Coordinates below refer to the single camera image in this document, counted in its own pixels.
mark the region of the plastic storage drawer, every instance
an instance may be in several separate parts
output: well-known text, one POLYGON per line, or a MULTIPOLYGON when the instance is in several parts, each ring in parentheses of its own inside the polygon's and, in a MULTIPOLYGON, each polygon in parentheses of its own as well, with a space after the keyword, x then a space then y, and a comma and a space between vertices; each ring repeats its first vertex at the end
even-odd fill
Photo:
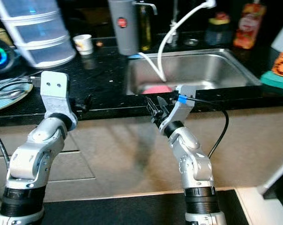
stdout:
POLYGON ((49 13, 26 20, 2 19, 16 45, 44 45, 64 38, 68 31, 60 13, 49 13))
POLYGON ((35 68, 55 67, 70 61, 76 55, 69 37, 47 45, 17 45, 17 48, 29 65, 35 68))
POLYGON ((38 15, 58 11, 56 0, 0 0, 0 17, 38 15))

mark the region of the black wire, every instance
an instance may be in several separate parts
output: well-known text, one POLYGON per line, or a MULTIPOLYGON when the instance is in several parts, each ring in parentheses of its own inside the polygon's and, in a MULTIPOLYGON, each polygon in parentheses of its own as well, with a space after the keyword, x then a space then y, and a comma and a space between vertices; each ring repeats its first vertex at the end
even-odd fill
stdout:
MULTIPOLYGON (((0 91, 3 90, 4 88, 7 88, 11 85, 16 85, 16 84, 21 84, 21 83, 31 83, 31 80, 21 80, 21 81, 14 81, 14 82, 10 82, 10 83, 5 83, 4 85, 0 86, 0 91)), ((6 148, 0 138, 0 150, 2 152, 2 155, 4 157, 5 163, 6 163, 6 167, 7 170, 9 169, 9 157, 8 157, 8 153, 6 151, 6 148)))
POLYGON ((1 140, 1 138, 0 138, 0 150, 1 150, 1 152, 2 152, 2 155, 3 155, 4 160, 5 160, 6 168, 7 168, 7 170, 8 170, 8 169, 9 169, 9 162, 10 162, 10 160, 9 160, 9 157, 8 157, 8 154, 7 154, 7 151, 6 151, 6 148, 5 148, 5 146, 4 146, 4 144, 3 144, 2 140, 1 140))
MULTIPOLYGON (((197 99, 197 98, 193 98, 193 97, 186 97, 187 100, 191 100, 191 101, 195 101, 195 102, 203 102, 203 103, 206 103, 206 104, 209 104, 209 105, 213 105, 213 106, 216 106, 217 108, 220 109, 220 105, 218 104, 215 104, 213 102, 209 102, 209 101, 206 101, 206 100, 201 100, 201 99, 197 99)), ((218 140, 216 141, 215 145, 212 147, 212 149, 210 150, 209 154, 208 154, 208 158, 211 158, 212 154, 215 152, 217 146, 219 145, 219 143, 221 142, 222 138, 224 137, 226 131, 227 131, 227 128, 228 128, 228 125, 229 125, 229 116, 228 116, 228 113, 221 109, 222 113, 225 115, 225 118, 226 118, 226 123, 225 123, 225 126, 223 128, 223 131, 221 133, 221 135, 219 136, 218 140)))
POLYGON ((7 84, 7 83, 11 83, 13 81, 22 80, 25 77, 26 74, 27 74, 27 72, 24 72, 19 76, 16 76, 16 77, 13 77, 13 78, 10 78, 10 79, 6 79, 5 82, 2 82, 2 85, 7 84))

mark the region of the white cup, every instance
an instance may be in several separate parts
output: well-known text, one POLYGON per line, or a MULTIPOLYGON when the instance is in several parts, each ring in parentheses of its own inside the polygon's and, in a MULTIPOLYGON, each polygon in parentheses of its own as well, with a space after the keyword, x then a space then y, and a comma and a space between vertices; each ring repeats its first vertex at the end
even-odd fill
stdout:
POLYGON ((80 55, 89 55, 93 53, 93 45, 90 34, 82 34, 73 37, 76 49, 80 55))

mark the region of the blue light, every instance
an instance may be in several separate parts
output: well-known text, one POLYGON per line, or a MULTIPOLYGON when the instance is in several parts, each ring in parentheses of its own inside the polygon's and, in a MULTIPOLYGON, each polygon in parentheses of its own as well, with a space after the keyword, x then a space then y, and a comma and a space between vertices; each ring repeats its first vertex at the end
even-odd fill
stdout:
POLYGON ((1 55, 1 60, 0 60, 0 65, 1 65, 7 60, 7 54, 2 48, 0 48, 0 55, 1 55))
POLYGON ((37 13, 34 8, 30 8, 30 9, 29 9, 29 12, 30 12, 31 14, 36 14, 36 13, 37 13))

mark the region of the white tube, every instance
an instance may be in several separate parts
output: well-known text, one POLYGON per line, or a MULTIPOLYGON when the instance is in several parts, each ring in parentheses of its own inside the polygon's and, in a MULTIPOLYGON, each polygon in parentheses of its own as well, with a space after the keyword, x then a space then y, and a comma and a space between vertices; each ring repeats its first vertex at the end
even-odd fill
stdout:
POLYGON ((159 69, 155 66, 155 64, 153 63, 153 61, 144 53, 139 52, 138 53, 140 56, 144 57, 148 63, 152 66, 152 68, 155 70, 155 72, 157 73, 157 75, 159 76, 159 78, 163 81, 166 82, 166 78, 164 75, 161 74, 161 72, 159 71, 159 69))
POLYGON ((165 75, 164 75, 164 70, 162 68, 162 62, 161 62, 161 56, 162 56, 162 52, 164 50, 164 46, 167 42, 167 40, 169 39, 169 37, 171 36, 171 34, 181 25, 185 22, 185 20, 187 20, 192 14, 194 14, 195 12, 197 12, 199 9, 201 8, 206 8, 208 7, 209 5, 204 2, 202 4, 200 4, 199 6, 197 6, 196 8, 192 9, 188 14, 186 14, 181 20, 179 20, 178 23, 176 23, 175 26, 173 26, 170 31, 165 35, 165 37, 163 38, 160 46, 159 46, 159 49, 158 49, 158 56, 157 56, 157 63, 158 63, 158 70, 159 70, 159 77, 162 79, 164 78, 165 79, 165 75))

